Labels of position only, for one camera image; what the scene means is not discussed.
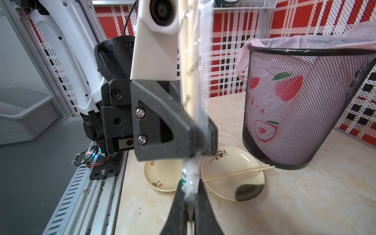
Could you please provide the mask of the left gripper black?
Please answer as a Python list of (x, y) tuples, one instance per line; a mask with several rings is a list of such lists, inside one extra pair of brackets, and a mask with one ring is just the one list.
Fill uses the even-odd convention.
[(139, 162), (192, 158), (198, 128), (181, 104), (179, 81), (114, 79), (102, 87), (108, 154), (134, 149)]

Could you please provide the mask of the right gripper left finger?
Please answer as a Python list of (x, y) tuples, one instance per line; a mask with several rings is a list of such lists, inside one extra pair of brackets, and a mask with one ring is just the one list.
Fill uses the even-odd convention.
[(176, 194), (170, 208), (168, 218), (160, 235), (186, 235), (188, 212), (186, 209), (185, 193), (182, 191), (182, 180), (179, 181)]

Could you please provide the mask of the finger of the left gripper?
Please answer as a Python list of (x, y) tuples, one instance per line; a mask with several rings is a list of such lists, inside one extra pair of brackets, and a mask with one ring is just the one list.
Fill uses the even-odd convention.
[(218, 128), (212, 119), (208, 119), (208, 135), (205, 141), (204, 156), (213, 156), (218, 151)]

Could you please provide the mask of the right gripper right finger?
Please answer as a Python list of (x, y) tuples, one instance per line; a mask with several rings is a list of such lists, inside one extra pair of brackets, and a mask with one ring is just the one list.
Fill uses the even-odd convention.
[(199, 181), (198, 193), (195, 196), (193, 218), (195, 235), (223, 235), (223, 231), (213, 213), (202, 179)]

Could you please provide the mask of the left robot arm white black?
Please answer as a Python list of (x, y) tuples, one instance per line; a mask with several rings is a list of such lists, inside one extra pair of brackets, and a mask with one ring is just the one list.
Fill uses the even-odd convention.
[(108, 39), (91, 1), (16, 1), (62, 60), (87, 137), (140, 162), (216, 154), (206, 112), (211, 1), (135, 1), (136, 31)]

